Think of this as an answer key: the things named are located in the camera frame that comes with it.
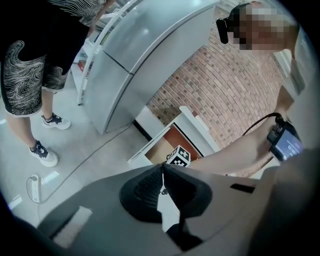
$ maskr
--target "brick wall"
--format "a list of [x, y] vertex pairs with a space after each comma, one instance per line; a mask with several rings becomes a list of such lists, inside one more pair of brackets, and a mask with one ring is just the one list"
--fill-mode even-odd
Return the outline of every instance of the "brick wall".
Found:
[[[216, 8], [215, 17], [227, 15]], [[250, 55], [240, 52], [238, 45], [222, 44], [214, 22], [208, 45], [183, 63], [147, 106], [164, 125], [180, 113], [179, 106], [188, 106], [200, 114], [214, 140], [224, 148], [273, 112], [283, 79], [272, 54]], [[266, 161], [239, 175], [251, 175]]]

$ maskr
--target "silver refrigerator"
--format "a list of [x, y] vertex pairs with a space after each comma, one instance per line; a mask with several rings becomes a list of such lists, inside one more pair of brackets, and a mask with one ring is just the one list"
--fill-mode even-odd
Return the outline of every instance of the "silver refrigerator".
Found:
[[219, 0], [144, 0], [96, 56], [84, 109], [99, 133], [132, 123], [169, 76], [208, 42]]

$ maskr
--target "power strip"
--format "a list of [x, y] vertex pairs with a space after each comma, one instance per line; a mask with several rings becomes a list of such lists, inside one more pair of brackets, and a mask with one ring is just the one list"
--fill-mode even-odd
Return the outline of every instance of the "power strip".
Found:
[[41, 203], [40, 187], [41, 187], [40, 177], [36, 174], [32, 175], [31, 176], [32, 201], [34, 201], [35, 203]]

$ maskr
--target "white sneaker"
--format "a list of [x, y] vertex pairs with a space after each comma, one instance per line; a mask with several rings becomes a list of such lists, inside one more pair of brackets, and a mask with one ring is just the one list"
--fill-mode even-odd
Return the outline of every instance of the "white sneaker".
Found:
[[46, 121], [44, 116], [42, 116], [42, 118], [42, 126], [46, 129], [58, 128], [60, 130], [66, 130], [71, 126], [71, 122], [69, 120], [62, 118], [55, 113], [52, 113], [52, 119], [50, 121]]
[[58, 163], [57, 154], [42, 146], [39, 140], [36, 141], [35, 149], [29, 148], [29, 151], [33, 157], [39, 159], [40, 163], [46, 167], [54, 167]]

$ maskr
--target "patterned shirt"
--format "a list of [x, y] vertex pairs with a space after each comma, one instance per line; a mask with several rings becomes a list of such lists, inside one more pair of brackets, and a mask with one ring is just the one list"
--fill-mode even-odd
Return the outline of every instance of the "patterned shirt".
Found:
[[80, 22], [90, 26], [98, 12], [104, 7], [106, 0], [47, 0], [49, 3], [58, 6], [61, 10], [71, 16], [80, 18]]

